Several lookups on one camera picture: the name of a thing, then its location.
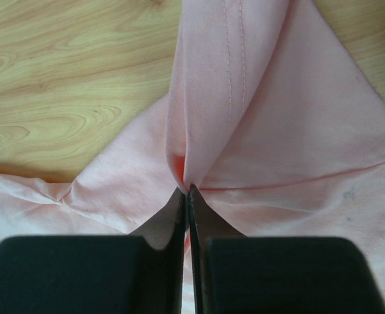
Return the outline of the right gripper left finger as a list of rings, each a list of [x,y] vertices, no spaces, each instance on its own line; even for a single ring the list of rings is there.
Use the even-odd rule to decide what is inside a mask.
[[[128,235],[0,242],[0,313],[180,313],[184,195]]]

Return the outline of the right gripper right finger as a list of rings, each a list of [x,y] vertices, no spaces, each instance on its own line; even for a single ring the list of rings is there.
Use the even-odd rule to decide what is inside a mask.
[[[187,198],[197,313],[385,313],[361,251],[341,237],[247,237]]]

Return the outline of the pink t-shirt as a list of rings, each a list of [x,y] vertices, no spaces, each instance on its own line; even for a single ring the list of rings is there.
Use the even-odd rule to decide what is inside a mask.
[[[169,93],[71,183],[0,174],[0,241],[126,234],[196,184],[248,236],[340,236],[385,298],[385,102],[311,1],[184,1]]]

